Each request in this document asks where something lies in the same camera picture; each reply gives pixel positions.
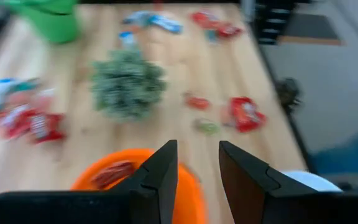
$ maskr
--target orange plastic bowl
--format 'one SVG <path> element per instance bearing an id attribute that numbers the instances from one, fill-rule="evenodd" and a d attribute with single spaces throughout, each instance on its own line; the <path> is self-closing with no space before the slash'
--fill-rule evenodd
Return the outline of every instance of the orange plastic bowl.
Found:
<path id="1" fill-rule="evenodd" d="M 131 161 L 138 169 L 152 154 L 150 149 L 127 149 L 112 153 L 93 165 L 88 167 L 75 181 L 71 190 L 98 190 L 91 179 L 102 169 L 110 166 L 114 162 Z M 120 180 L 111 184 L 108 188 L 119 183 Z M 173 223 L 194 223 L 205 224 L 206 207 L 201 193 L 201 186 L 197 179 L 183 165 L 178 166 L 178 185 L 175 197 L 175 207 L 173 209 Z"/>

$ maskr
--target gray floor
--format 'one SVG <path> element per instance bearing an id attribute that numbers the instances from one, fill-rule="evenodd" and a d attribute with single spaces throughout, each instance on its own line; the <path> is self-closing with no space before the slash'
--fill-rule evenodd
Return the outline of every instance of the gray floor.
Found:
<path id="1" fill-rule="evenodd" d="M 342 3 L 358 22 L 358 1 Z M 298 11 L 327 16 L 345 42 L 343 46 L 263 47 L 277 78 L 293 77 L 299 81 L 305 105 L 294 118 L 306 147 L 316 153 L 358 133 L 358 35 L 332 0 L 302 6 Z"/>

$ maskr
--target wooden table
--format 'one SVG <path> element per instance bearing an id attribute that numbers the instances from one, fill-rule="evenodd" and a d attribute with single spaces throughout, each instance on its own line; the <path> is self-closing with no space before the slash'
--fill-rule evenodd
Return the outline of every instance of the wooden table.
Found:
<path id="1" fill-rule="evenodd" d="M 69 189 L 81 172 L 103 156 L 132 147 L 158 149 L 178 140 L 178 156 L 200 178 L 211 223 L 232 223 L 221 184 L 218 142 L 228 140 L 277 169 L 304 169 L 305 165 L 287 125 L 272 83 L 249 34 L 210 45 L 203 31 L 189 18 L 208 7 L 217 16 L 248 30 L 233 4 L 166 4 L 164 14 L 184 24 L 173 35 L 157 27 L 141 31 L 138 41 L 148 60 L 161 65 L 168 89 L 151 118 L 119 124 L 93 109 L 89 91 L 90 62 L 103 60 L 118 49 L 121 19 L 151 5 L 81 5 L 83 35 L 76 42 L 49 45 L 17 17 L 8 23 L 0 40 L 0 78 L 40 77 L 55 89 L 52 111 L 67 114 L 68 139 L 30 145 L 26 138 L 6 142 L 0 138 L 0 192 L 7 190 Z M 183 104 L 181 94 L 191 90 L 212 102 L 208 111 Z M 193 128 L 195 118 L 219 122 L 219 108 L 231 96 L 249 96 L 268 117 L 256 131 L 240 134 L 222 128 L 205 136 Z"/>

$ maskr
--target artificial plant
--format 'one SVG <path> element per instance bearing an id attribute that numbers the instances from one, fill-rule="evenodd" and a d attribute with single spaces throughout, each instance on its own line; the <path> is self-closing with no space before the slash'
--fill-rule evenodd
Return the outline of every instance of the artificial plant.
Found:
<path id="1" fill-rule="evenodd" d="M 139 50 L 112 51 L 108 61 L 94 63 L 92 92 L 96 109 L 119 121 L 147 117 L 165 90 L 162 75 L 163 70 L 145 61 Z"/>

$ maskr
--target green cup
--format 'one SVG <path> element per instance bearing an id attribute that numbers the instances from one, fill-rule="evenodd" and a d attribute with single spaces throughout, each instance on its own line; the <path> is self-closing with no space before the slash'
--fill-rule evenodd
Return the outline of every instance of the green cup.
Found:
<path id="1" fill-rule="evenodd" d="M 3 0 L 26 17 L 38 33 L 53 43 L 75 40 L 80 33 L 74 6 L 76 0 Z"/>

